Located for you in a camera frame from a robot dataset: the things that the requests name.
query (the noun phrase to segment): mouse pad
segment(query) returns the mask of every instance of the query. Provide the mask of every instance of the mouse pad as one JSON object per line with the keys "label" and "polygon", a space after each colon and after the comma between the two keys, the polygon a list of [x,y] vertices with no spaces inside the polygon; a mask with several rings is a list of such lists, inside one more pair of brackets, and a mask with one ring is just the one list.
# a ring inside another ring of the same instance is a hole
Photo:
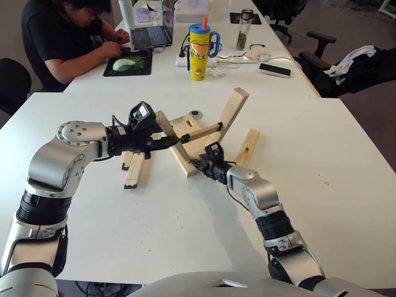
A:
{"label": "mouse pad", "polygon": [[[241,18],[240,13],[230,12],[231,24],[239,24],[240,18]],[[258,14],[253,14],[252,25],[262,25],[262,22]]]}
{"label": "mouse pad", "polygon": [[[122,72],[114,71],[113,64],[118,59],[130,59],[135,62],[135,64]],[[134,51],[130,53],[121,53],[119,58],[112,58],[107,63],[105,72],[103,76],[135,76],[135,75],[150,75],[151,65],[153,62],[153,49],[143,49],[142,51]]]}

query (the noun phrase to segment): silver robotic arm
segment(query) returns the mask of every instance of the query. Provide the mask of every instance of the silver robotic arm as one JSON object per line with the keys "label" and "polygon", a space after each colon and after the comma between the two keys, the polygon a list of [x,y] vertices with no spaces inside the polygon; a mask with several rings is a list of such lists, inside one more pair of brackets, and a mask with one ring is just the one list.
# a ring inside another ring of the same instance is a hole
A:
{"label": "silver robotic arm", "polygon": [[153,140],[151,135],[156,132],[161,129],[145,102],[132,109],[128,124],[121,124],[113,116],[109,127],[80,121],[58,127],[55,137],[36,152],[30,163],[25,192],[13,215],[1,259],[1,297],[46,296],[43,290],[56,296],[53,277],[66,263],[67,210],[85,167],[123,151],[143,152],[150,158],[152,150],[166,149],[179,141],[177,137]]}
{"label": "silver robotic arm", "polygon": [[218,142],[208,145],[192,164],[243,199],[263,236],[273,279],[326,297],[380,296],[339,278],[325,278],[300,232],[291,225],[274,186],[254,170],[225,162]]}

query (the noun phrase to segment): black hair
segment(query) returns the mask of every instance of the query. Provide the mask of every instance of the black hair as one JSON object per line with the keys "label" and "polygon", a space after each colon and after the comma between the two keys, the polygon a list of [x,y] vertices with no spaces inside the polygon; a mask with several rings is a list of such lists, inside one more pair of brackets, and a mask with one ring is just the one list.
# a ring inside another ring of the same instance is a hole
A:
{"label": "black hair", "polygon": [[102,12],[111,12],[110,0],[51,0],[57,10],[64,12],[63,4],[68,3],[72,6],[73,11],[77,11],[83,7],[93,9],[95,14]]}

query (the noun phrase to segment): office chair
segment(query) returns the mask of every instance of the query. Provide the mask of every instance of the office chair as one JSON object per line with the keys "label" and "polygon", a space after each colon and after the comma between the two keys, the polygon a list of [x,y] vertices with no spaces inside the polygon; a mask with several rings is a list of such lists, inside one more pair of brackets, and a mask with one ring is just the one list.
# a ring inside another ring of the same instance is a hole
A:
{"label": "office chair", "polygon": [[330,69],[331,65],[321,59],[325,47],[335,43],[336,38],[310,31],[308,37],[318,40],[315,53],[303,51],[295,60],[300,63],[307,78],[324,98],[338,98],[346,93],[357,93],[377,84],[396,80],[396,48],[376,49],[372,57],[361,55],[353,60],[348,73],[340,78],[345,79],[337,85],[335,79],[323,71]]}
{"label": "office chair", "polygon": [[17,61],[0,59],[0,109],[13,115],[26,101],[32,86],[29,72]]}
{"label": "office chair", "polygon": [[269,16],[270,20],[275,20],[270,24],[272,30],[279,31],[286,35],[291,43],[291,34],[288,28],[279,24],[279,21],[285,21],[290,25],[293,19],[301,13],[309,0],[252,0],[257,9],[263,16]]}

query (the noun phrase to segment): blue cup handle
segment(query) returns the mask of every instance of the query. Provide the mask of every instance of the blue cup handle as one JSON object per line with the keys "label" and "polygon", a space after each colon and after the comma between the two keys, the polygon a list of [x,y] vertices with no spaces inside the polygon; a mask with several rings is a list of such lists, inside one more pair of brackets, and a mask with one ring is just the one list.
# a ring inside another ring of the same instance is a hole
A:
{"label": "blue cup handle", "polygon": [[215,56],[217,56],[219,50],[220,50],[220,34],[217,33],[216,31],[210,32],[210,37],[209,37],[209,44],[212,41],[212,37],[213,35],[216,35],[216,47],[215,47],[215,51],[214,53],[210,53],[209,51],[209,57],[210,58],[214,58]]}

